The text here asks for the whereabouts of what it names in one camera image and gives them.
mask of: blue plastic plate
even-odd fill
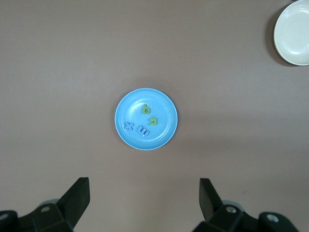
[[[122,140],[139,150],[165,145],[177,128],[177,111],[171,99],[159,90],[140,88],[119,103],[115,125]]]

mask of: letter b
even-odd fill
[[[150,114],[150,108],[149,107],[147,107],[147,105],[146,104],[144,104],[143,105],[143,114],[145,114],[145,115],[148,115],[148,114]]]

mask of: tabletop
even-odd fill
[[[258,217],[309,230],[309,66],[273,30],[290,0],[0,0],[0,210],[23,216],[79,178],[76,232],[192,231],[199,179]],[[158,89],[178,127],[153,151],[119,137],[129,92]]]

